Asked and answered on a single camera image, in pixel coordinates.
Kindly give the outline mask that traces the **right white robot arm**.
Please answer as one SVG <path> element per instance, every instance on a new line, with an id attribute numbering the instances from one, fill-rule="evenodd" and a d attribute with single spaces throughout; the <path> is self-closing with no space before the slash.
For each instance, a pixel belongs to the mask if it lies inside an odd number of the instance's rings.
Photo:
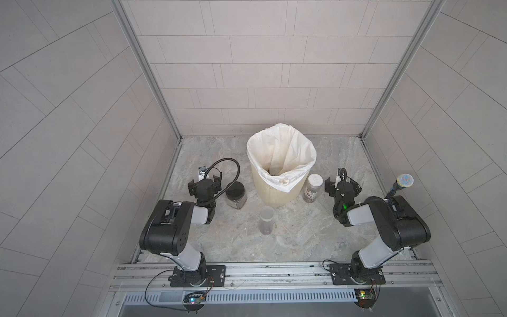
<path id="1" fill-rule="evenodd" d="M 400 174 L 384 198 L 371 196 L 362 203 L 355 198 L 361 186 L 339 169 L 338 179 L 324 181 L 324 191 L 334 198 L 333 215 L 344 227 L 374 223 L 378 236 L 366 247 L 354 252 L 347 269 L 356 284 L 379 282 L 381 267 L 406 248 L 413 248 L 430 240 L 429 226 L 398 191 L 413 186 L 410 174 Z"/>

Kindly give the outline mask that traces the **white lid rose tea jar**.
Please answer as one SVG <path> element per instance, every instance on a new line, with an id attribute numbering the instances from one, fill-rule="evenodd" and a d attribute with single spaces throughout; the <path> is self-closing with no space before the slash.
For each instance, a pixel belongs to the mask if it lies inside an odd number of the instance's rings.
<path id="1" fill-rule="evenodd" d="M 303 190 L 302 197 L 307 203 L 314 203 L 323 186 L 323 178 L 319 174 L 311 174 Z"/>

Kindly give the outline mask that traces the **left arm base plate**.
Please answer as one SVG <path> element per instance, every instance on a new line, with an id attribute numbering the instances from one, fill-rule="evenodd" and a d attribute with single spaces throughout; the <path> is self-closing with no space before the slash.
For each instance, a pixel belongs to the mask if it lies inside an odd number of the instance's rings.
<path id="1" fill-rule="evenodd" d="M 171 287 L 223 287 L 226 269 L 225 265 L 206 265 L 189 272 L 175 267 L 168 280 Z"/>

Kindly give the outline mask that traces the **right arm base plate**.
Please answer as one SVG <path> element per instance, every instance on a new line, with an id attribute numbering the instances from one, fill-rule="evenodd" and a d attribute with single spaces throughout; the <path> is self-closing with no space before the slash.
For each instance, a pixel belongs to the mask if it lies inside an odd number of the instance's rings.
<path id="1" fill-rule="evenodd" d="M 332 263 L 328 268 L 334 285 L 384 285 L 386 283 L 381 268 L 368 269 L 361 262 Z"/>

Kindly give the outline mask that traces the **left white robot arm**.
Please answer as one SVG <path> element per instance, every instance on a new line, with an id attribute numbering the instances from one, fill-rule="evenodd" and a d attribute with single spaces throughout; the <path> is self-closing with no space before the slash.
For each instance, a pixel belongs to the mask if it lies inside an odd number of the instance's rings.
<path id="1" fill-rule="evenodd" d="M 194 202 L 161 199 L 141 231 L 139 247 L 152 254 L 166 257 L 176 264 L 174 274 L 180 283 L 201 285 L 207 279 L 206 260 L 190 244 L 192 225 L 209 225 L 214 216 L 215 198 L 221 191 L 222 176 L 204 178 L 188 184 Z"/>

